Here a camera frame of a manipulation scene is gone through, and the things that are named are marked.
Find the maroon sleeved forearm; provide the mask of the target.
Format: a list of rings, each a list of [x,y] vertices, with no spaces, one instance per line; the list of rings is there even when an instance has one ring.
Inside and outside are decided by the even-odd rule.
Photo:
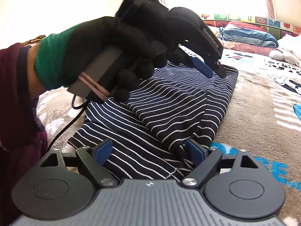
[[[29,47],[16,43],[1,50],[1,225],[19,216],[11,192],[46,153],[47,134],[36,115],[27,83]]]

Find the black gloved left hand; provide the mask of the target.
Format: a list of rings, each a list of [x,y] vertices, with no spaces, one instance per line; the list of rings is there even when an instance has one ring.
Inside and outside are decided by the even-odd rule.
[[[121,50],[124,58],[98,83],[85,69],[110,47]],[[79,80],[93,92],[96,102],[109,97],[125,102],[142,80],[166,64],[166,51],[152,43],[150,36],[117,17],[106,16],[51,34],[32,47],[27,56],[27,80],[32,98]]]

